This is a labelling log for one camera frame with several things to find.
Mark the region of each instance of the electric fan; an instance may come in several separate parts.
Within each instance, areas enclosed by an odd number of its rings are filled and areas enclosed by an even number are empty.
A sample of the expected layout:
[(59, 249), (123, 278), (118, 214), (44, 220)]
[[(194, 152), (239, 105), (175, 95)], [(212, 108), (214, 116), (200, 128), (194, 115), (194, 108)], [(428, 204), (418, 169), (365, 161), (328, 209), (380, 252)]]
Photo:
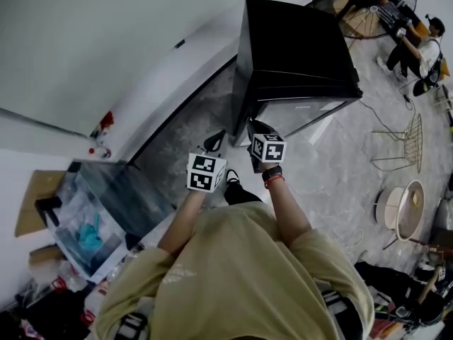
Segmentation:
[(343, 35), (375, 39), (389, 34), (415, 11), (417, 0), (313, 0), (311, 7), (336, 16)]

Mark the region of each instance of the black and white marker cube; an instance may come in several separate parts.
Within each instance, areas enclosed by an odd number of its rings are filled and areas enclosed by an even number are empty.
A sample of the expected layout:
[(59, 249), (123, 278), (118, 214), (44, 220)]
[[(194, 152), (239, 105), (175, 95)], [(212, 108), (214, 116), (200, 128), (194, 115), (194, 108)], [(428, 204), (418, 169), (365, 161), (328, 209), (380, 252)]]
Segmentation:
[(187, 187), (212, 193), (222, 181), (227, 161), (218, 157), (189, 154)]
[(279, 135), (254, 134), (252, 154), (261, 162), (283, 162), (286, 142)]

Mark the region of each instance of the hand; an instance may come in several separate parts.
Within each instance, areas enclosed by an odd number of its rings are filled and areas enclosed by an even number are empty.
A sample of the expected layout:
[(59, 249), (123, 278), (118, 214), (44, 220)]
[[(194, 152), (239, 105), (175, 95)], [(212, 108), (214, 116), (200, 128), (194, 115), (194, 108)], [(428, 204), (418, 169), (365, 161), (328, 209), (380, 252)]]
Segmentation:
[(274, 164), (273, 162), (260, 162), (260, 171), (263, 173), (264, 171), (276, 167), (277, 165), (278, 164)]

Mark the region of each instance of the white shirt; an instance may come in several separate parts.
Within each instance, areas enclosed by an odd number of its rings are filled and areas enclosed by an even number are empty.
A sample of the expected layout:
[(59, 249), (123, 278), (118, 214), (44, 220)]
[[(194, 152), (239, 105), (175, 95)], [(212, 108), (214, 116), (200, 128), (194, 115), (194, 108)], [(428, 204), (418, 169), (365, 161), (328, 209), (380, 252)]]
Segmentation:
[(418, 46), (418, 51), (422, 59), (420, 60), (420, 75), (426, 77), (428, 72), (434, 65), (437, 57), (440, 54), (440, 46), (433, 42), (432, 40), (436, 39), (438, 42), (440, 41), (438, 38), (433, 38), (430, 36), (422, 37), (421, 43)]

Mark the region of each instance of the black watch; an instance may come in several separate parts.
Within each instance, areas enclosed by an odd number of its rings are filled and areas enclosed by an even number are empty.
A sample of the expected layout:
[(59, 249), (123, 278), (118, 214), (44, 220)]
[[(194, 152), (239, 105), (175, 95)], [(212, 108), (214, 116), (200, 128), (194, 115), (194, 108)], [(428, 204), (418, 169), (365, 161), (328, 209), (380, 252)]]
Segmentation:
[(275, 175), (283, 175), (283, 169), (280, 165), (264, 171), (261, 176), (263, 177), (263, 181), (266, 182)]

